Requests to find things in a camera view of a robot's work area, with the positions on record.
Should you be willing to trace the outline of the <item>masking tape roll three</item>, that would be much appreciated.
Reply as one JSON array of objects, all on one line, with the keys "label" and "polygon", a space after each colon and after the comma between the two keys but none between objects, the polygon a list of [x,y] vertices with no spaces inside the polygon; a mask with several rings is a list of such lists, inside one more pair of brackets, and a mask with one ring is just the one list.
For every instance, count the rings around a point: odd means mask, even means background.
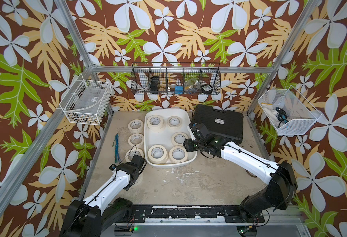
[{"label": "masking tape roll three", "polygon": [[130,162],[133,159],[134,155],[144,157],[144,152],[143,150],[139,148],[130,149],[129,151],[126,152],[125,162]]}]

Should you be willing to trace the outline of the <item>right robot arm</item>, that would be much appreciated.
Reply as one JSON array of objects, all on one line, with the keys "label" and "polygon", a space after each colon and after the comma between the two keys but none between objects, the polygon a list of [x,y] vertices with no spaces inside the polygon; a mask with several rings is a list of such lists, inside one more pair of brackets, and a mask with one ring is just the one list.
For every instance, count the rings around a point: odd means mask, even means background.
[{"label": "right robot arm", "polygon": [[230,161],[266,184],[261,191],[243,199],[238,206],[238,218],[247,222],[271,207],[275,210],[287,209],[298,188],[291,164],[279,164],[259,157],[228,138],[211,134],[202,123],[191,122],[188,126],[194,139],[184,141],[183,146],[187,152],[205,152]]}]

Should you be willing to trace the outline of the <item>masking tape roll two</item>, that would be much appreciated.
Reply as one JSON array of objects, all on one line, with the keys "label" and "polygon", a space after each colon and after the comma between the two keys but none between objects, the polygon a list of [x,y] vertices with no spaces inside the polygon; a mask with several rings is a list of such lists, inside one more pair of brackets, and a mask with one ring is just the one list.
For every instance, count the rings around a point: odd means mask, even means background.
[{"label": "masking tape roll two", "polygon": [[144,131],[144,123],[140,119],[133,119],[129,122],[128,129],[131,134],[142,134]]}]

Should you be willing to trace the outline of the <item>blue item in basket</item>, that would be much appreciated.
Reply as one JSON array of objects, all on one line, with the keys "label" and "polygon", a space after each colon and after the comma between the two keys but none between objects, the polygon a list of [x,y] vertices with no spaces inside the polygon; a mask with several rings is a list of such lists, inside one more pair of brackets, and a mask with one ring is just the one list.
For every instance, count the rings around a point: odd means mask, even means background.
[{"label": "blue item in basket", "polygon": [[184,88],[181,87],[181,86],[176,86],[174,88],[174,94],[175,95],[182,95],[182,94],[184,94]]}]

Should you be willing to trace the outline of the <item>white plastic storage box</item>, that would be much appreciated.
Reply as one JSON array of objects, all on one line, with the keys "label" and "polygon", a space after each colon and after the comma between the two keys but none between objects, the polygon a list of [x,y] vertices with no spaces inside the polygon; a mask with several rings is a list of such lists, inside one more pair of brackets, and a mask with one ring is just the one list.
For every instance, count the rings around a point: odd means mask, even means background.
[{"label": "white plastic storage box", "polygon": [[[164,119],[164,127],[159,132],[155,132],[155,131],[149,129],[147,126],[147,119],[150,116],[154,116],[154,115],[161,116]],[[180,129],[173,130],[173,129],[168,127],[167,119],[171,116],[177,116],[177,117],[181,118],[182,126]],[[172,135],[176,132],[183,132],[183,133],[187,134],[188,138],[194,139],[194,136],[190,132],[190,129],[188,126],[189,124],[190,124],[190,117],[189,117],[188,113],[183,109],[178,109],[178,108],[159,109],[159,110],[148,112],[146,114],[145,120],[144,120],[144,155],[145,155],[147,162],[150,165],[152,165],[154,167],[158,167],[158,168],[174,168],[174,167],[179,167],[179,166],[185,166],[185,165],[193,162],[197,157],[196,151],[188,153],[187,161],[183,162],[183,163],[178,163],[178,164],[171,163],[169,158],[168,158],[166,163],[161,164],[161,165],[155,165],[149,161],[148,155],[147,155],[149,148],[154,146],[154,145],[164,146],[167,149],[168,155],[169,155],[170,149],[175,147],[175,145],[172,144],[171,138],[172,138]]]}]

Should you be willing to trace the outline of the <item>white mesh basket right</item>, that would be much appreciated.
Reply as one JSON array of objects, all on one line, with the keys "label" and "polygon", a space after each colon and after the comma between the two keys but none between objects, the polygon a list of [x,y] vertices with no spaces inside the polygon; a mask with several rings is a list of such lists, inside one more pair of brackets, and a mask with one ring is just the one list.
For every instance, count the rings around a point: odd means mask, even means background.
[{"label": "white mesh basket right", "polygon": [[270,89],[258,99],[258,104],[279,136],[304,135],[322,117],[294,86]]}]

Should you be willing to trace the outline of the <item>masking tape roll eight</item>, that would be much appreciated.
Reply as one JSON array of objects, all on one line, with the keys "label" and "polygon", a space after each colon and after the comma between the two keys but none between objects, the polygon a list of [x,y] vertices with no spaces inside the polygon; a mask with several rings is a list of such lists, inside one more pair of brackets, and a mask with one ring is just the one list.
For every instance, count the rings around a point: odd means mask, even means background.
[{"label": "masking tape roll eight", "polygon": [[162,145],[154,145],[149,148],[148,159],[155,165],[161,165],[167,162],[169,155],[167,149]]}]

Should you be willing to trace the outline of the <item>masking tape roll four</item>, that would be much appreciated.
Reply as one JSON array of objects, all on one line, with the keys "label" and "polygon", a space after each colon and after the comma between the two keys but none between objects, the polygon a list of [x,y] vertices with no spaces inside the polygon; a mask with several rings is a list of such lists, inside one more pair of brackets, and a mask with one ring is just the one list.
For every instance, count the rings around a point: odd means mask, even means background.
[{"label": "masking tape roll four", "polygon": [[161,116],[157,116],[157,115],[150,116],[147,119],[147,126],[149,129],[155,132],[159,132],[164,127],[164,119]]}]

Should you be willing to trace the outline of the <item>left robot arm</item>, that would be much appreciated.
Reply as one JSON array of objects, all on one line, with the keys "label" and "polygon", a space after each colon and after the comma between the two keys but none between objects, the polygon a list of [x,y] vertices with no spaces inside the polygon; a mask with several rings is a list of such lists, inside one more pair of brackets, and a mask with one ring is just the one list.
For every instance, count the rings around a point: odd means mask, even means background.
[{"label": "left robot arm", "polygon": [[115,197],[136,183],[146,165],[142,156],[134,155],[130,162],[116,166],[111,178],[97,191],[82,201],[71,203],[59,235],[99,237],[103,229],[120,221],[132,220],[133,203]]}]

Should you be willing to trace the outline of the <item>masking tape roll one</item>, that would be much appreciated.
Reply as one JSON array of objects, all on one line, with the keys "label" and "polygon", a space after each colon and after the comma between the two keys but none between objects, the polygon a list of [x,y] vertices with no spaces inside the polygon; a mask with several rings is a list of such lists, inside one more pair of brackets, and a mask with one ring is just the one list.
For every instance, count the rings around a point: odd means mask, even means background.
[{"label": "masking tape roll one", "polygon": [[132,147],[136,146],[137,148],[142,149],[144,144],[144,135],[141,133],[132,134],[128,138],[128,143]]}]

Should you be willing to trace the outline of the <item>masking tape roll five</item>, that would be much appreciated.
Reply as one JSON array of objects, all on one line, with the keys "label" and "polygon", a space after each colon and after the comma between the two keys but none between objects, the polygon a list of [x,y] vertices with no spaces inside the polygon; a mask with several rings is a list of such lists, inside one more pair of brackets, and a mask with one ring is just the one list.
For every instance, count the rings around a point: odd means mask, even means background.
[{"label": "masking tape roll five", "polygon": [[173,130],[178,130],[182,126],[182,120],[180,117],[171,116],[167,119],[167,125],[169,128],[171,128]]}]

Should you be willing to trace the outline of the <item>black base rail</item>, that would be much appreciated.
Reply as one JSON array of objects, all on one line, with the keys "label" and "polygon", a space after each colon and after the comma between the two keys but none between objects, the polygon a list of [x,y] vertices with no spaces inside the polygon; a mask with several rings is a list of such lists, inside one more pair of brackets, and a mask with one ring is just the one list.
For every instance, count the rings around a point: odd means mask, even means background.
[{"label": "black base rail", "polygon": [[262,212],[249,215],[242,212],[238,205],[142,205],[114,204],[103,213],[107,224],[145,223],[153,219],[216,219],[221,217],[226,223],[262,224],[265,222]]}]

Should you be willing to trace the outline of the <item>masking tape roll seven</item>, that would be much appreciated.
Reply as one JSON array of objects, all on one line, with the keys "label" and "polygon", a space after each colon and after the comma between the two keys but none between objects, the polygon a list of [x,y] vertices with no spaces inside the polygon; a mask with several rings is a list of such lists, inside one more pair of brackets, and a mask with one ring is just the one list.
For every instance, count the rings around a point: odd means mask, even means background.
[{"label": "masking tape roll seven", "polygon": [[183,146],[184,141],[188,139],[187,134],[183,132],[176,132],[172,135],[172,144],[175,146]]}]

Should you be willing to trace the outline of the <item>masking tape roll six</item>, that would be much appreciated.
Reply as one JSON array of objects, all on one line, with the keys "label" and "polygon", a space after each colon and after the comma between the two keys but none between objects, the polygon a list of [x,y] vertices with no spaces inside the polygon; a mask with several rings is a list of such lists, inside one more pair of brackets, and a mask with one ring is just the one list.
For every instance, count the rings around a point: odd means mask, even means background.
[{"label": "masking tape roll six", "polygon": [[175,146],[170,149],[169,160],[173,164],[186,162],[188,158],[188,153],[182,146]]}]

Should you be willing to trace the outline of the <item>black plastic tool case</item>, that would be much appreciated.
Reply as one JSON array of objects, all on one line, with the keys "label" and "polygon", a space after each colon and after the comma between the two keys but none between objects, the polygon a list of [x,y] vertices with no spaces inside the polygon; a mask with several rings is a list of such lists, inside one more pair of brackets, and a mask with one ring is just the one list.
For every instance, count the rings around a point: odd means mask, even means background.
[{"label": "black plastic tool case", "polygon": [[237,145],[243,141],[244,115],[240,112],[223,111],[207,105],[197,105],[192,113],[192,123],[203,123],[214,135],[229,138]]}]

